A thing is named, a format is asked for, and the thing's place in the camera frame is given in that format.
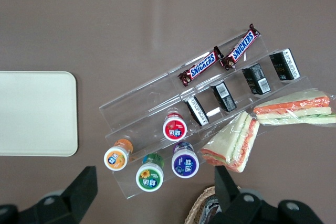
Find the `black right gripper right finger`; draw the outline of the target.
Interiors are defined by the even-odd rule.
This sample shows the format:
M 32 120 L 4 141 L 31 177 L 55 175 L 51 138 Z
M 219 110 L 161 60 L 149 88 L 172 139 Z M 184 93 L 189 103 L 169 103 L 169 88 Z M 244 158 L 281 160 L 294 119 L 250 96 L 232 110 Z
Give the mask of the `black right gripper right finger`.
M 241 192 L 224 166 L 215 167 L 215 196 L 222 209 L 215 223 L 280 223 L 278 209 L 255 193 Z

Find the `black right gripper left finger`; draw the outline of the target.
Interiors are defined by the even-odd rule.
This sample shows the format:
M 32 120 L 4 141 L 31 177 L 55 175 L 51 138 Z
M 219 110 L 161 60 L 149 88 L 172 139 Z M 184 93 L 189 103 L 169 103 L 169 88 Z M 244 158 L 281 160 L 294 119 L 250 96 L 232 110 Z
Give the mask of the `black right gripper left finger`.
M 59 195 L 49 195 L 19 213 L 20 223 L 80 223 L 98 193 L 95 166 L 87 166 Z

